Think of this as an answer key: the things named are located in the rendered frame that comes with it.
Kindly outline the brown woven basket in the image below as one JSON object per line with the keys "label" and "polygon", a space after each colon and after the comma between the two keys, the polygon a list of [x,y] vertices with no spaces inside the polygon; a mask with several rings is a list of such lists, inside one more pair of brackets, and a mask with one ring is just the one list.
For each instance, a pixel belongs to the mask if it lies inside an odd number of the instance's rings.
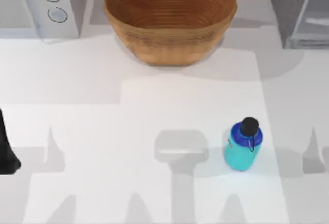
{"label": "brown woven basket", "polygon": [[237,12],[237,0],[104,0],[103,10],[138,60],[188,66],[218,45]]}

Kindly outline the blue bottle with black cap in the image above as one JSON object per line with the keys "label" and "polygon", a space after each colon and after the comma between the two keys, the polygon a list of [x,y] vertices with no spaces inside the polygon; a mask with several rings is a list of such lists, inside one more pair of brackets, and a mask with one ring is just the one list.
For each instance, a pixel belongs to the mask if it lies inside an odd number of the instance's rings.
{"label": "blue bottle with black cap", "polygon": [[254,117],[246,117],[230,129],[223,155],[229,167],[237,171],[249,169],[260,150],[263,132]]}

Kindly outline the small round microwave knob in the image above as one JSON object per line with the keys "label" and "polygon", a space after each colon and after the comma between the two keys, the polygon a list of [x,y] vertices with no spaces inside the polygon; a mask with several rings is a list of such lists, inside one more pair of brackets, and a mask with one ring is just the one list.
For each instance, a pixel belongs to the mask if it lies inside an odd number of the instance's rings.
{"label": "small round microwave knob", "polygon": [[49,9],[47,14],[48,17],[55,23],[63,23],[68,19],[66,11],[59,7]]}

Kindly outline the pale microwave oven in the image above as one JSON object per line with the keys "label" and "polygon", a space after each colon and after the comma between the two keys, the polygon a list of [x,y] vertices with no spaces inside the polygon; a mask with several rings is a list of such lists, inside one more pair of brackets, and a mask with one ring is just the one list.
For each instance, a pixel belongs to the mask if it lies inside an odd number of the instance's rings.
{"label": "pale microwave oven", "polygon": [[[87,0],[0,0],[0,38],[74,39],[80,36]],[[55,23],[48,10],[66,11],[67,21]]]}

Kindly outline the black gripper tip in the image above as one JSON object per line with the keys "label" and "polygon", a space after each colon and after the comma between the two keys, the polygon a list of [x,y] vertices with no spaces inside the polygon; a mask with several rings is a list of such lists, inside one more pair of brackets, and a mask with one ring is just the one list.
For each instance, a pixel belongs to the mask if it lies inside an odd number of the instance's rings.
{"label": "black gripper tip", "polygon": [[0,109],[0,175],[13,175],[20,168],[21,162],[9,143],[3,113]]}

